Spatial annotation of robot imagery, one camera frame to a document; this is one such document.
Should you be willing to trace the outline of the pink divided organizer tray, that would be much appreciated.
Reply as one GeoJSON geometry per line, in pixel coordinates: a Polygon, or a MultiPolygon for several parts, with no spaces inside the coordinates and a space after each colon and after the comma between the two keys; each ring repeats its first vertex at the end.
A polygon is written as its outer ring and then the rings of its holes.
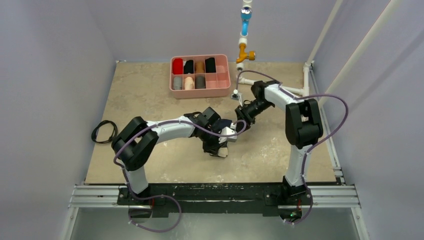
{"type": "Polygon", "coordinates": [[[176,99],[225,97],[231,91],[224,54],[175,56],[170,60],[169,89],[176,99]]]}

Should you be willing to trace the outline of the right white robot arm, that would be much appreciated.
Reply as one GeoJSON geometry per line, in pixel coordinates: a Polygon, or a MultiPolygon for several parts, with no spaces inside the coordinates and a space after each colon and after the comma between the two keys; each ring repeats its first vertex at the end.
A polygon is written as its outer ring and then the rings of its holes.
{"type": "Polygon", "coordinates": [[[281,88],[277,80],[256,81],[251,92],[255,99],[235,109],[237,119],[246,122],[245,130],[250,129],[256,122],[256,116],[269,107],[278,107],[285,112],[285,136],[291,149],[280,196],[284,202],[292,204],[307,192],[305,183],[311,148],[323,136],[318,102],[313,98],[296,97],[281,88]]]}

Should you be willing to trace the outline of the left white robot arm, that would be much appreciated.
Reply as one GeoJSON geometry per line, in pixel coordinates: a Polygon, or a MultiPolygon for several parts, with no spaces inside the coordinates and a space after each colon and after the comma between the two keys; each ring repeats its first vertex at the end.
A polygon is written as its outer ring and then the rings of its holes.
{"type": "Polygon", "coordinates": [[[178,138],[198,138],[205,153],[214,157],[226,157],[227,135],[235,132],[236,125],[208,107],[203,112],[186,113],[166,121],[146,121],[134,117],[115,137],[111,148],[115,153],[114,163],[124,172],[131,190],[129,197],[138,205],[149,199],[149,183],[145,164],[154,147],[165,141],[178,138]]]}

